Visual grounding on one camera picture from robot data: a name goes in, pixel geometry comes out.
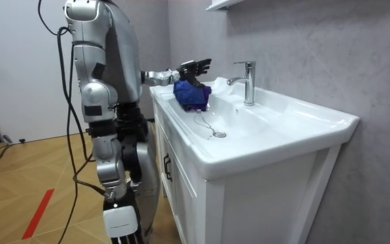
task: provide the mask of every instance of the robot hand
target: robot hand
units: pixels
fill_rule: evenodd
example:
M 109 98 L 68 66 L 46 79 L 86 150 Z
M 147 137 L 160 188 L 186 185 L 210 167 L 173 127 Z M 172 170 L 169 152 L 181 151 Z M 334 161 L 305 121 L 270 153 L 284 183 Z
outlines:
M 196 77 L 207 74 L 210 69 L 211 58 L 201 60 L 198 62 L 189 61 L 185 62 L 177 68 L 177 71 L 180 73 L 180 80 L 186 80 L 194 87 L 202 87 L 203 84 L 199 82 Z

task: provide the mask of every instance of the humanoid robot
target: humanoid robot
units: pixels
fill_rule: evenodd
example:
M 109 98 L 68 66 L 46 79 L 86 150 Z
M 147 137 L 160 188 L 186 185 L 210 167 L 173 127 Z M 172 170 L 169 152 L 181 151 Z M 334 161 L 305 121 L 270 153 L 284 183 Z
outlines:
M 207 73 L 211 60 L 144 72 L 133 27 L 113 2 L 68 0 L 64 12 L 73 38 L 83 118 L 105 192 L 106 232 L 112 243 L 148 243 L 160 183 L 153 134 L 138 107 L 142 84 L 184 79 L 199 86 L 195 77 Z

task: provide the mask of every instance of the red tape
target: red tape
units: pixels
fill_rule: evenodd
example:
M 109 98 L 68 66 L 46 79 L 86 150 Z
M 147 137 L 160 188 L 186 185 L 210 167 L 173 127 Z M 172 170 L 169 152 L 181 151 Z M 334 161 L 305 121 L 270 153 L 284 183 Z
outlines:
M 45 196 L 43 197 L 43 199 L 41 199 L 41 203 L 30 221 L 30 224 L 28 225 L 28 227 L 25 230 L 25 233 L 24 233 L 24 236 L 22 237 L 22 240 L 31 238 L 33 236 L 35 229 L 39 225 L 41 216 L 43 216 L 43 213 L 45 212 L 47 204 L 49 203 L 49 200 L 51 200 L 52 193 L 54 190 L 55 189 L 50 189 L 50 190 L 46 191 Z

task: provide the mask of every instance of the faucet handle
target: faucet handle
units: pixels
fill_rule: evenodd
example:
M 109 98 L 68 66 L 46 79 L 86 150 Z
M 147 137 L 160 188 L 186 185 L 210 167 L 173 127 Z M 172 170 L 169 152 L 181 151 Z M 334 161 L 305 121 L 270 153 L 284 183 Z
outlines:
M 257 62 L 255 61 L 242 61 L 242 62 L 235 62 L 234 64 L 244 64 L 246 68 L 255 68 Z

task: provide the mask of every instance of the sink basin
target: sink basin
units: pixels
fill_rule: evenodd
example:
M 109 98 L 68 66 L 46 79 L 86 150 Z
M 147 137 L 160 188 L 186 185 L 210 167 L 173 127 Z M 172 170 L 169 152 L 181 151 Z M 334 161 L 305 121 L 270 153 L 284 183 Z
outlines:
M 222 143 L 247 138 L 259 134 L 265 129 L 266 121 L 261 117 L 240 106 L 234 106 L 232 102 L 218 96 L 211 96 L 209 109 L 201 113 L 185 112 L 175 99 L 171 100 L 169 104 L 184 126 L 198 136 L 198 140 L 216 140 L 213 136 L 213 130 L 226 133 L 226 137 L 216 140 L 218 143 Z
M 245 106 L 244 84 L 225 78 L 212 87 L 205 112 L 186 112 L 173 86 L 151 87 L 168 129 L 185 144 L 200 175 L 207 180 L 255 169 L 347 142 L 359 118 L 272 91 L 256 88 L 254 106 Z M 213 136 L 214 131 L 226 137 Z

